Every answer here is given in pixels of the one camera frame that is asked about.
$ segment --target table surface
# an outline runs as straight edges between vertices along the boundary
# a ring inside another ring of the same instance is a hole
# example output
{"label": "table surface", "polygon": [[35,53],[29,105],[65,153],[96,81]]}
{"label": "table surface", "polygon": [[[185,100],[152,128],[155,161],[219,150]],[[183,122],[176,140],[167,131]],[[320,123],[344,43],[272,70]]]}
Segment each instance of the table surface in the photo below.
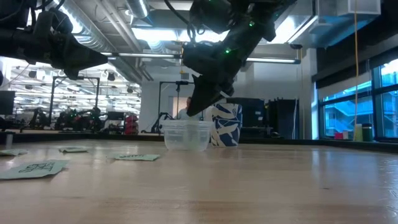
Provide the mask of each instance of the table surface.
{"label": "table surface", "polygon": [[[62,154],[63,146],[90,153]],[[167,151],[162,142],[16,144],[0,170],[68,159],[44,179],[0,181],[0,223],[398,223],[398,156],[335,147],[242,145]],[[161,154],[154,162],[109,153]]]}

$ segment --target clear plastic container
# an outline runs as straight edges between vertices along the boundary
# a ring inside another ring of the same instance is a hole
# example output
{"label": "clear plastic container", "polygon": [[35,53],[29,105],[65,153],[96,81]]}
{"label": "clear plastic container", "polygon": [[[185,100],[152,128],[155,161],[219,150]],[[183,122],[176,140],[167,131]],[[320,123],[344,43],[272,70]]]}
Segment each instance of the clear plastic container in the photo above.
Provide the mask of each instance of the clear plastic container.
{"label": "clear plastic container", "polygon": [[164,120],[164,142],[169,150],[206,150],[210,141],[211,121]]}

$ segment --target red object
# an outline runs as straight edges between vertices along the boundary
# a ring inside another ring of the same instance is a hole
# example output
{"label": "red object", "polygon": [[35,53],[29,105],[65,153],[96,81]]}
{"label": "red object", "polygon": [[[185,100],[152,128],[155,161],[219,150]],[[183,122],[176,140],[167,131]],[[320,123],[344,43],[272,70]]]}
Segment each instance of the red object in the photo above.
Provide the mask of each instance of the red object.
{"label": "red object", "polygon": [[138,118],[136,115],[128,116],[124,121],[124,134],[138,134]]}
{"label": "red object", "polygon": [[343,139],[343,133],[335,133],[335,139],[336,140],[342,140]]}

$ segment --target green card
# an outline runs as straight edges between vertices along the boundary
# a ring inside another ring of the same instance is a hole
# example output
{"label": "green card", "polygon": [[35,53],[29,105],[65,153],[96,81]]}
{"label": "green card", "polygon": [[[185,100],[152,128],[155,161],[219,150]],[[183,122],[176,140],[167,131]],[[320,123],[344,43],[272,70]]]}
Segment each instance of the green card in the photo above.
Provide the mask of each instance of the green card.
{"label": "green card", "polygon": [[87,152],[87,149],[82,147],[65,147],[59,149],[60,152]]}
{"label": "green card", "polygon": [[123,155],[123,154],[116,154],[109,156],[112,159],[120,159],[120,160],[130,160],[130,161],[154,161],[159,158],[160,155]]}
{"label": "green card", "polygon": [[0,179],[39,178],[59,173],[68,163],[66,160],[26,162],[0,173]]}
{"label": "green card", "polygon": [[23,154],[27,154],[25,149],[9,149],[0,151],[0,156],[18,156]]}

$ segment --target glass window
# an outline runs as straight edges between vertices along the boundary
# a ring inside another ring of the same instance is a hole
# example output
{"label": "glass window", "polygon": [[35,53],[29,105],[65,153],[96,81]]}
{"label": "glass window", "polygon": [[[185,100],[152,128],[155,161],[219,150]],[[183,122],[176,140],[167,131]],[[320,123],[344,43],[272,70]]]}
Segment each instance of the glass window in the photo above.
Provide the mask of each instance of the glass window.
{"label": "glass window", "polygon": [[398,138],[398,91],[382,95],[384,137]]}
{"label": "glass window", "polygon": [[[372,88],[372,82],[371,81],[367,81],[364,82],[362,84],[358,85],[358,93],[362,93],[362,92],[366,92],[366,91],[371,91]],[[350,96],[350,95],[354,95],[355,94],[355,86],[348,88],[346,90],[343,90],[341,92],[335,93],[333,95],[327,96],[323,99],[323,101],[329,101],[329,100],[334,100],[334,99],[338,99],[344,96]]]}
{"label": "glass window", "polygon": [[398,84],[398,59],[381,66],[382,87]]}
{"label": "glass window", "polygon": [[[354,131],[355,100],[325,106],[325,134],[334,136],[343,131]],[[370,96],[358,99],[357,123],[373,124],[373,102]]]}

